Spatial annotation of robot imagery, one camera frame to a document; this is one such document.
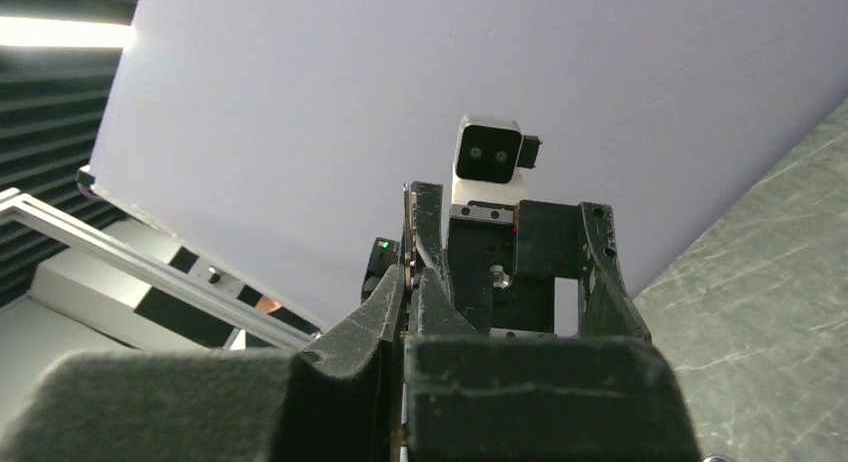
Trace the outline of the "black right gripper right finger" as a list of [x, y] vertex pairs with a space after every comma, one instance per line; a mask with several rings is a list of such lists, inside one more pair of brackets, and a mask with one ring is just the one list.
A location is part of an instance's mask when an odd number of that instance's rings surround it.
[[494, 338], [424, 269], [406, 339], [412, 461], [698, 461], [662, 354], [629, 337]]

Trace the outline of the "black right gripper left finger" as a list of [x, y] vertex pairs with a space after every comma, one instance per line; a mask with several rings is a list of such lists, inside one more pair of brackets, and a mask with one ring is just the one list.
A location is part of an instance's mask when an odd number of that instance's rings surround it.
[[387, 461], [404, 275], [302, 349], [76, 352], [41, 378], [5, 461]]

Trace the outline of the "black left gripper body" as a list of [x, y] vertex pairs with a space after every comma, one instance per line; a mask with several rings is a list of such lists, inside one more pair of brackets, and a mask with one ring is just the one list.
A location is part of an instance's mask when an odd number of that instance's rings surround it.
[[[578, 205], [522, 200], [514, 206], [450, 206], [443, 245], [457, 312], [483, 333], [548, 334], [555, 325], [558, 279], [577, 282], [583, 228]], [[404, 283], [402, 238], [375, 240], [362, 281], [366, 301], [397, 264]]]

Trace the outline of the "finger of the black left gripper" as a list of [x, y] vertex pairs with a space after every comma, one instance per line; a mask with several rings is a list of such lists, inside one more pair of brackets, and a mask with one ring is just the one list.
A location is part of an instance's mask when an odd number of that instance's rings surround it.
[[435, 278], [448, 300], [452, 283], [443, 245], [443, 186], [427, 182], [407, 182], [403, 187], [402, 263], [408, 293], [420, 282], [425, 268]]
[[651, 341], [651, 332], [624, 283], [612, 208], [579, 204], [583, 228], [582, 261], [578, 278], [578, 336], [621, 336]]

